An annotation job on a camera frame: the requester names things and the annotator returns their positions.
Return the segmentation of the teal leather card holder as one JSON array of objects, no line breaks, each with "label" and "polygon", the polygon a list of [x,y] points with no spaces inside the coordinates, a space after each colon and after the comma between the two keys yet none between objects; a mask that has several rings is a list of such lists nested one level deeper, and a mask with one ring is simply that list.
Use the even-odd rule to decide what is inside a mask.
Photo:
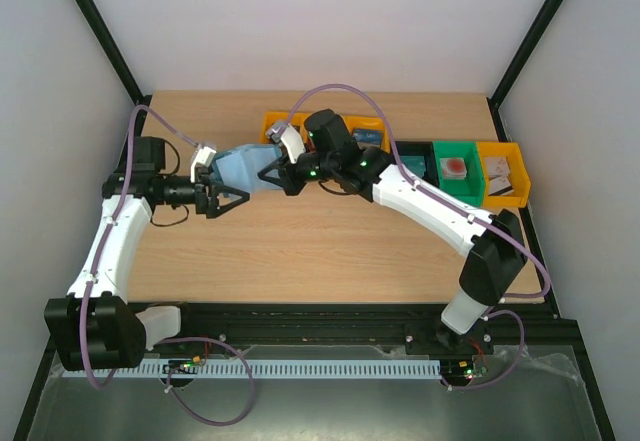
[{"label": "teal leather card holder", "polygon": [[248,193],[280,190],[279,186],[258,177],[258,172],[281,157],[273,144],[245,144],[217,154],[211,164],[210,178]]}]

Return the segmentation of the white pink credit card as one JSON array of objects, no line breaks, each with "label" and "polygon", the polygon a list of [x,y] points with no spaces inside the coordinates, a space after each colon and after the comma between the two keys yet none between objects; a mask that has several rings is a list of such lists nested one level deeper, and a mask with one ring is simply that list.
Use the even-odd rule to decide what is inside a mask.
[{"label": "white pink credit card", "polygon": [[490,178],[487,183],[487,189],[490,197],[510,195],[514,192],[513,185],[507,176]]}]

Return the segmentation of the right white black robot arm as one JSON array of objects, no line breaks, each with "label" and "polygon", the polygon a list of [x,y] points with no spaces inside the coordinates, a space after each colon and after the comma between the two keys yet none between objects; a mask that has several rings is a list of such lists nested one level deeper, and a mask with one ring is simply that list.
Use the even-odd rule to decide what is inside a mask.
[{"label": "right white black robot arm", "polygon": [[266,131],[282,154],[262,168],[261,180],[298,195],[312,182],[334,181],[348,195],[395,210],[438,235],[464,257],[459,291],[443,309],[434,337],[445,351],[460,351],[471,328],[498,305],[526,263],[518,218],[467,207],[411,176],[393,156],[362,147],[343,118],[330,109],[311,114],[299,132],[278,120]]}]

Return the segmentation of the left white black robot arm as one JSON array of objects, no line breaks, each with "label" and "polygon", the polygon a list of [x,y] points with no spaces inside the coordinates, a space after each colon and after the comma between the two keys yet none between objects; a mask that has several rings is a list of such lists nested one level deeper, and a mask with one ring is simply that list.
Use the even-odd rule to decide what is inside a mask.
[{"label": "left white black robot arm", "polygon": [[167,172],[169,143],[137,137],[102,186],[101,218],[86,261],[62,298],[46,304],[44,319],[68,371],[134,368],[146,352],[181,330],[181,310],[161,305],[134,312],[129,277],[138,244],[159,206],[217,218],[249,201],[248,192],[211,178],[213,155],[187,176]]}]

